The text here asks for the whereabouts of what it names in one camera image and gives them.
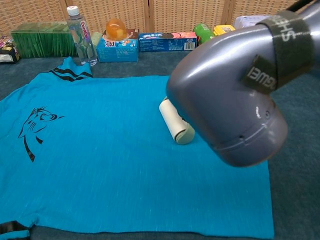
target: water bottle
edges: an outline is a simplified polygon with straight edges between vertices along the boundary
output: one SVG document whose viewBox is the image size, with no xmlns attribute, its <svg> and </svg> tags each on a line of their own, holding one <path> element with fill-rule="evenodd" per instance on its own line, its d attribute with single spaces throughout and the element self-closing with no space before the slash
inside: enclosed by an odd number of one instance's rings
<svg viewBox="0 0 320 240">
<path fill-rule="evenodd" d="M 68 6 L 66 10 L 69 15 L 67 24 L 81 63 L 89 63 L 91 66 L 95 65 L 98 59 L 94 51 L 94 45 L 91 41 L 85 17 L 80 14 L 77 6 Z"/>
</svg>

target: black stripe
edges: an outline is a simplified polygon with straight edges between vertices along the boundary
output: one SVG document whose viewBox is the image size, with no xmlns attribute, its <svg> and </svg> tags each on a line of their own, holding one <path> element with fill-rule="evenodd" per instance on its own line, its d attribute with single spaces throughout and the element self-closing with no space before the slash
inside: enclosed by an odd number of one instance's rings
<svg viewBox="0 0 320 240">
<path fill-rule="evenodd" d="M 9 238 L 8 240 L 30 240 L 29 236 L 26 237 L 16 237 L 16 238 Z"/>
<path fill-rule="evenodd" d="M 92 74 L 90 74 L 90 73 L 88 73 L 88 72 L 86 72 L 86 71 L 83 71 L 82 73 L 80 73 L 80 74 L 75 74 L 71 69 L 69 69 L 69 68 L 67 68 L 67 69 L 60 69 L 60 68 L 55 68 L 55 69 L 53 69 L 53 71 L 55 71 L 55 72 L 57 72 L 57 73 L 59 73 L 59 74 L 71 74 L 72 76 L 74 76 L 75 78 L 76 77 L 79 77 L 80 75 L 85 75 L 85 76 L 87 76 L 87 77 L 90 77 L 90 78 L 92 78 Z"/>
<path fill-rule="evenodd" d="M 37 136 L 35 136 L 35 139 L 37 140 L 37 142 L 39 143 L 39 144 L 42 144 L 44 141 L 43 140 L 41 140 L 40 138 L 38 138 Z"/>
<path fill-rule="evenodd" d="M 10 233 L 10 232 L 15 232 L 15 231 L 24 231 L 24 230 L 28 230 L 28 228 L 26 226 L 23 226 L 17 221 L 8 221 L 0 224 L 0 235 Z"/>
<path fill-rule="evenodd" d="M 56 75 L 57 77 L 61 78 L 62 80 L 65 80 L 65 81 L 70 81 L 70 82 L 73 82 L 75 80 L 81 80 L 81 79 L 87 79 L 87 77 L 84 77 L 84 76 L 79 76 L 77 78 L 72 78 L 70 76 L 61 76 L 57 73 L 55 73 L 54 71 L 50 70 L 49 73 L 52 73 L 54 75 Z"/>
<path fill-rule="evenodd" d="M 36 156 L 35 156 L 35 155 L 30 151 L 30 149 L 29 149 L 29 146 L 28 146 L 28 143 L 27 143 L 27 139 L 26 139 L 26 135 L 24 135 L 24 137 L 23 137 L 23 142 L 24 142 L 25 150 L 26 150 L 26 152 L 28 153 L 30 160 L 31 160 L 32 162 L 34 162 Z"/>
</svg>

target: woven screen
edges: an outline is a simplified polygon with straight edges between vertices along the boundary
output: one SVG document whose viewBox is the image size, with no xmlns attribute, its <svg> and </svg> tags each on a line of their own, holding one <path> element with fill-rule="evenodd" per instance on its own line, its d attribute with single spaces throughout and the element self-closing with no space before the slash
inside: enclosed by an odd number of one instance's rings
<svg viewBox="0 0 320 240">
<path fill-rule="evenodd" d="M 233 0 L 233 24 L 236 17 L 245 15 L 273 15 L 295 3 L 297 0 Z"/>
<path fill-rule="evenodd" d="M 191 32 L 200 23 L 222 23 L 224 0 L 150 0 L 155 32 Z"/>
<path fill-rule="evenodd" d="M 64 21 L 59 0 L 0 0 L 0 35 L 27 22 Z"/>
<path fill-rule="evenodd" d="M 73 0 L 73 4 L 85 16 L 90 32 L 103 33 L 112 18 L 121 19 L 127 29 L 146 30 L 144 0 Z"/>
</svg>

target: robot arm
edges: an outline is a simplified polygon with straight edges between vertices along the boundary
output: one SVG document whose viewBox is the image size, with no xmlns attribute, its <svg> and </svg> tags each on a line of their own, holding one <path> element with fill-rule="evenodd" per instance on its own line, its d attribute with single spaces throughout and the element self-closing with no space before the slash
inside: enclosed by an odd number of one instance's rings
<svg viewBox="0 0 320 240">
<path fill-rule="evenodd" d="M 296 11 L 302 2 L 288 9 Z M 313 42 L 311 73 L 318 74 L 320 0 L 299 16 Z M 222 160 L 236 167 L 271 158 L 288 135 L 286 120 L 272 98 L 241 82 L 257 55 L 276 64 L 273 36 L 262 24 L 228 32 L 199 46 L 178 64 L 166 87 L 179 114 Z"/>
</svg>

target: white bottle cap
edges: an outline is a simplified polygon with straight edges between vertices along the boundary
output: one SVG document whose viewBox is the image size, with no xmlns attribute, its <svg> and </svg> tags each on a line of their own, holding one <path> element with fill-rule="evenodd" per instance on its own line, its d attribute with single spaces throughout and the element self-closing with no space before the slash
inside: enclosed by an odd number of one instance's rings
<svg viewBox="0 0 320 240">
<path fill-rule="evenodd" d="M 77 6 L 68 6 L 66 8 L 66 11 L 68 12 L 69 16 L 76 16 L 79 15 L 79 8 Z"/>
</svg>

